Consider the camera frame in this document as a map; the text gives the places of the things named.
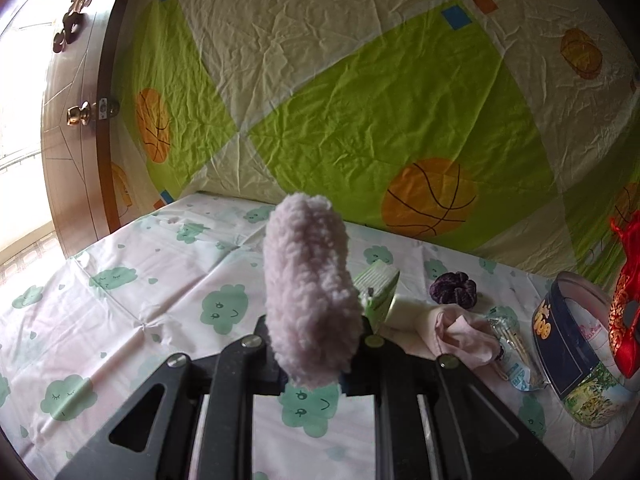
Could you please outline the pink cloth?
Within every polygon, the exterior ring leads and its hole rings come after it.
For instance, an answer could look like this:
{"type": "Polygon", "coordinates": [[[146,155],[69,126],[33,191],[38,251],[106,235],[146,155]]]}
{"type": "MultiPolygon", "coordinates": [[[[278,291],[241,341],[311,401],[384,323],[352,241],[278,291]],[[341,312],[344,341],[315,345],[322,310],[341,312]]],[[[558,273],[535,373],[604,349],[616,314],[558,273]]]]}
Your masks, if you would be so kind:
{"type": "Polygon", "coordinates": [[[481,316],[455,306],[431,307],[390,316],[381,333],[412,356],[434,361],[451,354],[470,370],[498,358],[500,344],[481,316]]]}

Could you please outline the pink fluffy plush item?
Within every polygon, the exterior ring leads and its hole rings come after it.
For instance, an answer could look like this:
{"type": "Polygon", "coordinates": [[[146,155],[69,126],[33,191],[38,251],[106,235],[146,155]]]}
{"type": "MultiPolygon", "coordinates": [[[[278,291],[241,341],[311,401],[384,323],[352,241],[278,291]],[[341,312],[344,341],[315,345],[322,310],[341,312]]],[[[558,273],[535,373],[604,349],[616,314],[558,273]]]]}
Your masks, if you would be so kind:
{"type": "Polygon", "coordinates": [[[286,196],[264,239],[266,324],[278,364],[293,385],[322,388],[350,370],[363,331],[347,269],[348,235],[321,196],[286,196]]]}

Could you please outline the green tissue pack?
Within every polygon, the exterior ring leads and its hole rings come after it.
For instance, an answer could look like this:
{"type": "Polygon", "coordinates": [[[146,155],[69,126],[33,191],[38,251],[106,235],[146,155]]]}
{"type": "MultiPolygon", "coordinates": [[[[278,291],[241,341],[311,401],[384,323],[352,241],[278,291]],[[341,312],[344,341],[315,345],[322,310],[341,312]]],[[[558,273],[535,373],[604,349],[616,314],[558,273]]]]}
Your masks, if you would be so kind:
{"type": "Polygon", "coordinates": [[[376,260],[355,278],[354,286],[373,333],[380,329],[387,318],[399,277],[400,271],[396,266],[376,260]]]}

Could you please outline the red embroidered pouch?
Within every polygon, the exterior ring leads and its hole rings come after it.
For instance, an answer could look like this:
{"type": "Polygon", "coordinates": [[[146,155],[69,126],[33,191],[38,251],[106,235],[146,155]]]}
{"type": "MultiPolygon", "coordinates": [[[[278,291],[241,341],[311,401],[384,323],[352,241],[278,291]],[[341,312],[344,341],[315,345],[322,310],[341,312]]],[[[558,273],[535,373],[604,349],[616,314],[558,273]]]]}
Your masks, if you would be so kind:
{"type": "Polygon", "coordinates": [[[611,221],[626,255],[608,309],[608,343],[620,372],[631,378],[639,369],[639,211],[624,226],[611,221]]]}

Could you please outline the purple scrunchie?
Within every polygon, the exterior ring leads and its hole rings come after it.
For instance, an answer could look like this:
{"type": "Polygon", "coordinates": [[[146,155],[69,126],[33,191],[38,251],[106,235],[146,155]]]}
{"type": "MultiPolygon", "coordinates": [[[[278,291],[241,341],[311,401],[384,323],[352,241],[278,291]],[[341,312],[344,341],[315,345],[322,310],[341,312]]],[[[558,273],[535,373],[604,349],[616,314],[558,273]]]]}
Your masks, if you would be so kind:
{"type": "Polygon", "coordinates": [[[456,304],[470,310],[477,303],[477,284],[464,272],[446,272],[431,284],[430,295],[436,304],[456,304]]]}

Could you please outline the round cookie tin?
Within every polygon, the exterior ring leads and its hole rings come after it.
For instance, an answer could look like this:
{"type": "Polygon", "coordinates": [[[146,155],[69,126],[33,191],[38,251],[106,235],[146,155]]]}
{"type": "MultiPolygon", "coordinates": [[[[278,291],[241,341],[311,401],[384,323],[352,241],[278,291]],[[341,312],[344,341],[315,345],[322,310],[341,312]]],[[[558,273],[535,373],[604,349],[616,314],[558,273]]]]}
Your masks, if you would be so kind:
{"type": "Polygon", "coordinates": [[[618,368],[608,341],[611,299],[595,284],[561,272],[532,317],[544,377],[576,422],[599,428],[639,393],[639,374],[618,368]]]}

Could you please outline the brass door knob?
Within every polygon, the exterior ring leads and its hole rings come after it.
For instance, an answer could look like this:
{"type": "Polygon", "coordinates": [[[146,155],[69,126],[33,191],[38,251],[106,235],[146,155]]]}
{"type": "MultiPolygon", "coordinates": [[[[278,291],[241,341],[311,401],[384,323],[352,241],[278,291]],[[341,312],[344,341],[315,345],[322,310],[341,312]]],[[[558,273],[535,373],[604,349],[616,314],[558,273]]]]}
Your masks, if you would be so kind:
{"type": "Polygon", "coordinates": [[[119,102],[107,96],[99,98],[98,102],[93,104],[85,101],[66,110],[66,125],[88,126],[90,122],[102,122],[117,116],[119,109],[119,102]]]}

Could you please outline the wooden door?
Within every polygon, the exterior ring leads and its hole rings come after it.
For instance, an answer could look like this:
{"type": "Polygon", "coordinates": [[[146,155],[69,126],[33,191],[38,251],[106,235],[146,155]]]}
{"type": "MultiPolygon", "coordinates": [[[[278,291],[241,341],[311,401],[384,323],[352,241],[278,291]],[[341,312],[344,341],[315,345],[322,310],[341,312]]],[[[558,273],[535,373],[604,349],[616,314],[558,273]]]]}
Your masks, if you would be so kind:
{"type": "Polygon", "coordinates": [[[66,110],[112,91],[128,0],[1,0],[1,257],[47,233],[71,256],[120,226],[110,128],[66,110]]]}

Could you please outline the green cream sports bedsheet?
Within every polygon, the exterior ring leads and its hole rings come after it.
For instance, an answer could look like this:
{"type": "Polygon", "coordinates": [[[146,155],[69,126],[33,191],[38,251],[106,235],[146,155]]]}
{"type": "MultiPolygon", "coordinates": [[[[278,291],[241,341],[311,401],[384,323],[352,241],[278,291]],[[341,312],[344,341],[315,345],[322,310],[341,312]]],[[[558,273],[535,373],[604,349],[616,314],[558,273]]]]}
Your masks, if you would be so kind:
{"type": "Polygon", "coordinates": [[[639,60],[599,0],[129,0],[119,218],[198,191],[611,285],[639,60]]]}

